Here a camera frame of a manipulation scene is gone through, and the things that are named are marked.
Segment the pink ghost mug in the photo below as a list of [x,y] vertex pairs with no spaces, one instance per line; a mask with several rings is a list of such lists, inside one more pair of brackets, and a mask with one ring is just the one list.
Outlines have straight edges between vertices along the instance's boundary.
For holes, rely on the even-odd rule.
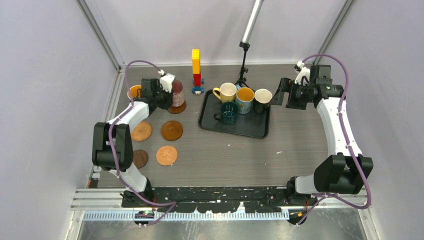
[[183,92],[183,84],[175,79],[172,82],[173,96],[172,96],[172,107],[179,107],[185,102],[185,95]]

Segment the floral white mug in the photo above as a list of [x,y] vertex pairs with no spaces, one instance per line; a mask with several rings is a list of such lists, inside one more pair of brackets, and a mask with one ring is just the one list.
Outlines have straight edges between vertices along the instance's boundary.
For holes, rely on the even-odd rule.
[[142,96],[142,86],[134,85],[129,88],[127,92],[127,97],[131,100],[134,98],[140,98]]

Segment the rattan coaster front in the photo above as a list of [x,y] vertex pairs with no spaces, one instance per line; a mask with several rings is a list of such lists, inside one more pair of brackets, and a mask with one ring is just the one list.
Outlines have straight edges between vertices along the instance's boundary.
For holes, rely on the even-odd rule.
[[152,134],[152,127],[148,122],[141,121],[131,132],[134,141],[141,142],[147,140]]

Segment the rattan coaster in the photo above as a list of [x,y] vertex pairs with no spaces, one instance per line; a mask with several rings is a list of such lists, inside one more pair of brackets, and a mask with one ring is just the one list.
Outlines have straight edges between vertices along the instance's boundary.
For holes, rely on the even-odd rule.
[[147,140],[152,134],[152,127],[148,122],[141,121],[131,132],[134,141],[141,142]]
[[174,146],[165,145],[156,152],[156,160],[162,166],[170,166],[178,159],[178,151]]

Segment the cream yellow mug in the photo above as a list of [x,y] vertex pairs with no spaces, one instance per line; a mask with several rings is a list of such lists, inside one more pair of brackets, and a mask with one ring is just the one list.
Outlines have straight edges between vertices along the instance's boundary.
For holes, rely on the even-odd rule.
[[222,102],[234,102],[236,99],[237,87],[235,84],[226,82],[220,87],[215,87],[212,93]]

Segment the dark green mug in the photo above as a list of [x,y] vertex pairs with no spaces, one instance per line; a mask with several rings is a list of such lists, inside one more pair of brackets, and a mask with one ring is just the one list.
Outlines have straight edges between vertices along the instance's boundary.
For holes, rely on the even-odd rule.
[[239,107],[235,102],[224,102],[219,112],[213,115],[214,119],[225,125],[233,125],[236,123],[239,114]]

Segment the dark brown wooden coaster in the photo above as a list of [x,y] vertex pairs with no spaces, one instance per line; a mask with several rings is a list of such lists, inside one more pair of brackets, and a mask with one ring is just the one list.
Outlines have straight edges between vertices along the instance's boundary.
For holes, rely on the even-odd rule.
[[147,164],[148,160],[149,155],[146,151],[139,149],[133,152],[132,162],[134,163],[137,169],[144,167]]

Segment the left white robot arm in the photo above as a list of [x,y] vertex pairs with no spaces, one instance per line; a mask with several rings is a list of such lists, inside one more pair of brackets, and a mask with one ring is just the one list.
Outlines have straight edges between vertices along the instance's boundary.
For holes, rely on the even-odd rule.
[[175,76],[168,73],[161,78],[143,78],[138,96],[117,117],[98,122],[93,128],[92,163],[117,177],[141,207],[153,202],[150,180],[142,175],[133,162],[131,133],[156,108],[169,109],[173,105]]

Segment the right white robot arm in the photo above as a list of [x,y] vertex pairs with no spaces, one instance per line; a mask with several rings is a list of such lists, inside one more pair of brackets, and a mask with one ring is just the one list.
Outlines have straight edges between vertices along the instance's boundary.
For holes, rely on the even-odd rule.
[[355,142],[343,86],[333,84],[330,65],[306,67],[300,62],[294,69],[296,78],[283,77],[271,103],[281,105],[284,93],[288,93],[286,108],[305,110],[312,103],[324,126],[328,157],[312,175],[294,176],[287,182],[287,202],[299,205],[306,195],[318,193],[358,194],[364,186],[362,177],[370,175],[374,164]]

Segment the black white-inside mug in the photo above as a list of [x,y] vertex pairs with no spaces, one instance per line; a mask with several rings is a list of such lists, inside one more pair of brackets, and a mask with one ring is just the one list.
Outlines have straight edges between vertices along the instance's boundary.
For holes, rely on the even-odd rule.
[[266,112],[270,107],[270,102],[273,98],[273,94],[265,89],[261,88],[254,92],[253,108],[257,114]]

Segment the toy brick tower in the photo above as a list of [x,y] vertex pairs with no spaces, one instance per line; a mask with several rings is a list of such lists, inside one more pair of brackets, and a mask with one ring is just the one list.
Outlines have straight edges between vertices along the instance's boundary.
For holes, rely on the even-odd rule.
[[204,93],[204,79],[201,74],[201,55],[199,49],[192,49],[191,52],[191,61],[192,61],[192,74],[193,74],[193,88],[192,93],[195,95],[200,95]]

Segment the blue patterned mug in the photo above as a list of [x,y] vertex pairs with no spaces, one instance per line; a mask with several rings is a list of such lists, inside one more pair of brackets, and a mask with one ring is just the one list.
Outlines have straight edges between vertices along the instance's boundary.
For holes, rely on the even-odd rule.
[[248,114],[252,108],[255,97],[254,91],[249,87],[241,87],[235,95],[235,103],[238,105],[239,114]]

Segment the black tripod stand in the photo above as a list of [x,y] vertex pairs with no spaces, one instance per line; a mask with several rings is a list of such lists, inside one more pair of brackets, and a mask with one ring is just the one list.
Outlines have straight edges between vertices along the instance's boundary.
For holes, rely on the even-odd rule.
[[239,46],[243,49],[243,58],[242,58],[242,64],[239,71],[239,78],[235,82],[235,85],[241,88],[243,86],[248,87],[248,85],[246,84],[247,79],[244,77],[244,74],[248,72],[248,69],[246,68],[246,57],[247,57],[247,52],[250,48],[250,44],[240,41]]

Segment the black serving tray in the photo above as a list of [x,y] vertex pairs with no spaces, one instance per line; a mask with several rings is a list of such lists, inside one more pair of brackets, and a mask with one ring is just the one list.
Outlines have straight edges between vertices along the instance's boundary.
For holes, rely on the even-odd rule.
[[214,114],[219,112],[221,105],[221,101],[215,97],[211,89],[206,91],[198,118],[200,128],[259,139],[267,137],[270,126],[270,108],[262,113],[251,110],[247,114],[239,115],[234,124],[228,125],[214,118]]

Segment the silver metal pole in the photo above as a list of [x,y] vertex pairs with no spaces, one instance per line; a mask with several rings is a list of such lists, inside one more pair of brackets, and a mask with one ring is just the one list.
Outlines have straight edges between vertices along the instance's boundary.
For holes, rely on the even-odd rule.
[[259,16],[259,13],[260,13],[260,10],[262,8],[263,3],[264,3],[264,0],[254,0],[253,1],[249,17],[247,18],[245,30],[244,30],[243,35],[242,35],[241,40],[240,40],[240,43],[242,45],[249,44],[253,29],[255,27],[255,24],[256,24],[256,21],[257,21],[257,18]]

